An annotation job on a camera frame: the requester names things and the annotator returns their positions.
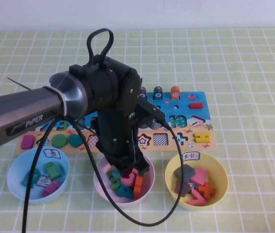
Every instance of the robotic arm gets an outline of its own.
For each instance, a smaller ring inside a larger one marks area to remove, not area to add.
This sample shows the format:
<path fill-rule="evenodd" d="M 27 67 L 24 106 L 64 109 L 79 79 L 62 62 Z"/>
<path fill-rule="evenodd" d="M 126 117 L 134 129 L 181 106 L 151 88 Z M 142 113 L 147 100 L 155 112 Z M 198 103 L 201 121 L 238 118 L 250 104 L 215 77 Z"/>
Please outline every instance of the robotic arm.
<path fill-rule="evenodd" d="M 102 32 L 109 32 L 109 41 L 100 55 L 93 55 L 91 40 Z M 113 44 L 113 33 L 108 29 L 93 32 L 87 40 L 89 62 L 84 66 L 72 65 L 66 72 L 50 77 L 49 85 L 6 96 L 0 96 L 0 146 L 12 139 L 56 119 L 47 129 L 33 159 L 29 181 L 25 194 L 22 232 L 26 231 L 28 201 L 33 181 L 34 169 L 44 141 L 60 118 L 67 119 L 82 135 L 75 121 L 97 112 L 97 118 L 91 121 L 99 141 L 97 148 L 114 165 L 123 177 L 136 168 L 140 176 L 149 170 L 143 153 L 138 147 L 138 128 L 148 126 L 157 129 L 161 125 L 173 135 L 171 127 L 165 121 L 165 115 L 139 97 L 142 78 L 137 71 L 112 58 L 106 57 Z M 84 138 L 82 141 L 89 154 L 94 171 L 112 205 L 128 220 L 141 226 L 156 226 L 164 222 L 173 213 L 181 198 L 182 185 L 175 204 L 169 213 L 155 223 L 142 223 L 128 216 L 112 200 L 101 179 L 92 153 Z M 183 171 L 182 152 L 176 142 Z"/>

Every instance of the blue bowl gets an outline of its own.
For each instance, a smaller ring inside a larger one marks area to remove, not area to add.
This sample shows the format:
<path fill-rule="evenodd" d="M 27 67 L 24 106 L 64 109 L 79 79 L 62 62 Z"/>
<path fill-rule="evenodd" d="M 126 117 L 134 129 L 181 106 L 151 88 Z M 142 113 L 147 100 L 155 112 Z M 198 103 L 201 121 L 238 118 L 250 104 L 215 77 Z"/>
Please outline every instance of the blue bowl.
<path fill-rule="evenodd" d="M 17 198 L 24 200 L 26 187 L 22 185 L 25 175 L 30 171 L 31 165 L 37 148 L 28 150 L 21 154 L 11 165 L 8 171 L 7 183 L 10 192 Z M 45 171 L 45 165 L 48 162 L 54 162 L 57 165 L 61 177 L 56 179 L 61 183 L 54 193 L 49 196 L 42 197 L 42 192 L 47 185 L 51 183 L 48 174 Z M 31 189 L 30 200 L 31 204 L 46 204 L 57 199 L 66 189 L 69 176 L 69 160 L 66 155 L 54 147 L 43 147 L 39 155 L 36 168 L 40 171 L 40 178 L 34 187 Z"/>

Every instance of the purple foam piece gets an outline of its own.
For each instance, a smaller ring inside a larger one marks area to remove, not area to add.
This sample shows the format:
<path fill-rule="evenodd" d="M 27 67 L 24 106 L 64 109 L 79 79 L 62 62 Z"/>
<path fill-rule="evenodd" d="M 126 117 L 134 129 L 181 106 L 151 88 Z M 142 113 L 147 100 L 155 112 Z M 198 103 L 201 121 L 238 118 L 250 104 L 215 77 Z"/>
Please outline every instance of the purple foam piece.
<path fill-rule="evenodd" d="M 28 150 L 33 148 L 35 142 L 35 136 L 34 135 L 25 135 L 23 137 L 22 143 L 21 143 L 21 149 L 22 150 Z"/>

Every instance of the piper logo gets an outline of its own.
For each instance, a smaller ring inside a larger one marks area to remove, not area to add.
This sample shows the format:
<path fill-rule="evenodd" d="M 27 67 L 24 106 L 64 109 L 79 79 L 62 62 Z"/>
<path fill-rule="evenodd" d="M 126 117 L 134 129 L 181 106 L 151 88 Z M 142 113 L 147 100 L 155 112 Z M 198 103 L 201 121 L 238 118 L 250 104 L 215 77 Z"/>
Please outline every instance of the piper logo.
<path fill-rule="evenodd" d="M 28 120 L 26 122 L 25 127 L 27 128 L 28 126 L 33 125 L 34 123 L 40 122 L 42 120 L 43 115 L 40 116 L 36 116 L 35 118 L 33 118 L 32 120 Z"/>

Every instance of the white wall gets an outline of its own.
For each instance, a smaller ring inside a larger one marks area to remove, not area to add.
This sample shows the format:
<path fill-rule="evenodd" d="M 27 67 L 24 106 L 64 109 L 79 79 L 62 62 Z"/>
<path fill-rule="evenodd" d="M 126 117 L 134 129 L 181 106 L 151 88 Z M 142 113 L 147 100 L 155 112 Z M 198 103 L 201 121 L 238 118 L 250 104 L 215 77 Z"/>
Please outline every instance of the white wall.
<path fill-rule="evenodd" d="M 0 31 L 275 26 L 275 0 L 0 0 Z"/>

